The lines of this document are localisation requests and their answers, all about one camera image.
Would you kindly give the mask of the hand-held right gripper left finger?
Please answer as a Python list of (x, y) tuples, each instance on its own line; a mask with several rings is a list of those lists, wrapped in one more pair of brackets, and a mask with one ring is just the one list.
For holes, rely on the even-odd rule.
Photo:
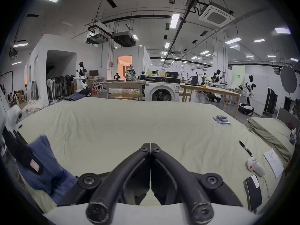
[(149, 191), (149, 159), (150, 143), (145, 143), (110, 172), (82, 174), (59, 207), (88, 203), (85, 215), (92, 224), (111, 224), (119, 201), (139, 205)]

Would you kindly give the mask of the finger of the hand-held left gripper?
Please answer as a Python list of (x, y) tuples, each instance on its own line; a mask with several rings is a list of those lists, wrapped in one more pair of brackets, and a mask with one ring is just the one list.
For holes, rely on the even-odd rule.
[(10, 132), (4, 126), (2, 136), (5, 140), (5, 144), (11, 153), (11, 155), (19, 162), (23, 167), (32, 171), (34, 174), (42, 175), (44, 171), (43, 164), (33, 154), (32, 149), (28, 143), (22, 137), (20, 132)]

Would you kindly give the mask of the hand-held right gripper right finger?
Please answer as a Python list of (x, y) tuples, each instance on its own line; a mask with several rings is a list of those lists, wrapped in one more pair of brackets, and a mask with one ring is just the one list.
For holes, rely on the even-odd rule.
[(150, 172), (160, 204), (183, 203), (192, 223), (209, 223), (215, 214), (212, 203), (243, 207), (219, 174), (189, 172), (155, 143), (150, 143)]

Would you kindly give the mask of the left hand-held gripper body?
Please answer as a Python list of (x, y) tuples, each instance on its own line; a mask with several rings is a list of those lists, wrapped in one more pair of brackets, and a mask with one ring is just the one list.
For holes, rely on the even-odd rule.
[(0, 151), (1, 154), (5, 154), (7, 147), (2, 133), (6, 128), (12, 134), (13, 138), (16, 139), (22, 111), (18, 105), (9, 106), (8, 98), (4, 95), (2, 88), (0, 89), (0, 96)]

